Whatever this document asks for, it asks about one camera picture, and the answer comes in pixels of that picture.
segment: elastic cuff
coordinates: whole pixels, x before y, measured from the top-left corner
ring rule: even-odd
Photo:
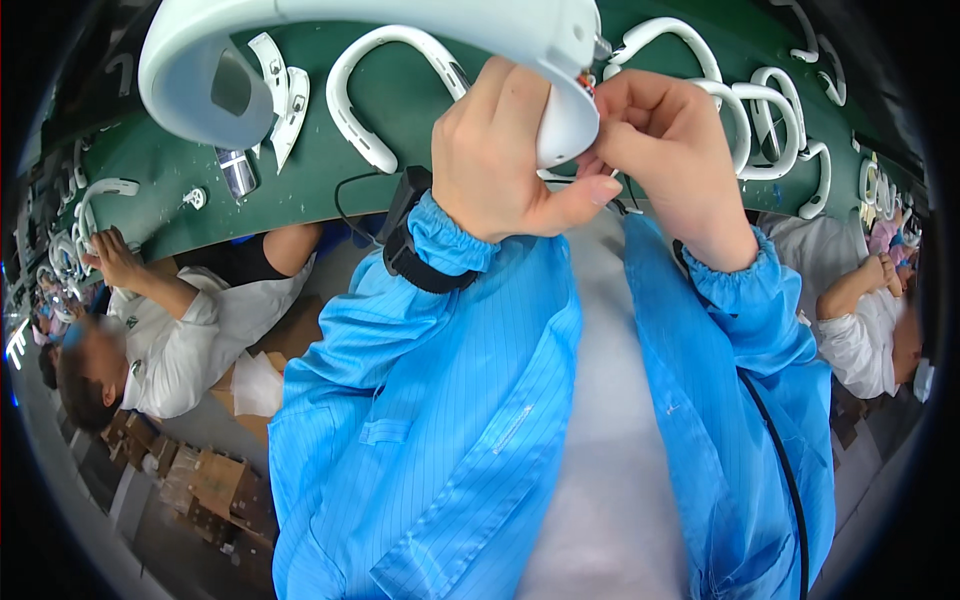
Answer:
[[[485,273],[499,244],[482,242],[455,224],[427,190],[407,217],[417,255],[437,271],[457,276],[467,271]]]
[[[772,300],[780,291],[780,261],[774,243],[759,228],[751,226],[759,251],[754,264],[743,271],[721,273],[693,257],[684,246],[684,260],[690,267],[690,279],[697,291],[715,307],[729,315]]]

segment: hand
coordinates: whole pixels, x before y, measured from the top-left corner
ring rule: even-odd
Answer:
[[[90,236],[90,243],[97,255],[84,254],[81,260],[104,274],[104,283],[113,287],[127,288],[136,292],[142,279],[143,266],[133,256],[123,241],[120,229],[111,227]]]
[[[626,69],[597,86],[596,105],[600,133],[577,158],[577,176],[619,169],[698,260],[728,273],[753,264],[756,238],[710,96],[683,80]]]
[[[893,268],[893,261],[885,252],[868,256],[860,265],[860,272],[865,277],[867,293],[873,293],[889,282],[888,269]]]
[[[537,132],[550,84],[501,57],[433,126],[433,198],[462,230],[491,243],[553,236],[586,223],[622,189],[606,175],[551,193],[537,177]]]

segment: striped fabric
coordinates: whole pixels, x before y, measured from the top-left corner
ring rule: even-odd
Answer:
[[[324,340],[287,366],[270,425],[281,599],[510,598],[549,504],[581,326],[566,242],[479,242],[429,194],[409,223],[429,264],[482,275],[432,295],[374,253],[321,314]],[[815,574],[833,532],[829,369],[793,316],[799,279],[768,245],[732,276],[690,259],[705,307],[653,226],[626,228],[690,589],[795,596],[789,495],[734,366],[756,375],[798,473]]]

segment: fingernail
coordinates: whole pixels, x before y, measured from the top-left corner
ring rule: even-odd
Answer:
[[[590,201],[599,206],[603,206],[620,193],[623,186],[614,179],[609,179],[595,186],[590,193]]]

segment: white plastic bag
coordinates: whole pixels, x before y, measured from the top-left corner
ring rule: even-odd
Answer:
[[[244,350],[233,366],[233,414],[272,417],[283,404],[283,377],[263,352],[253,359]]]

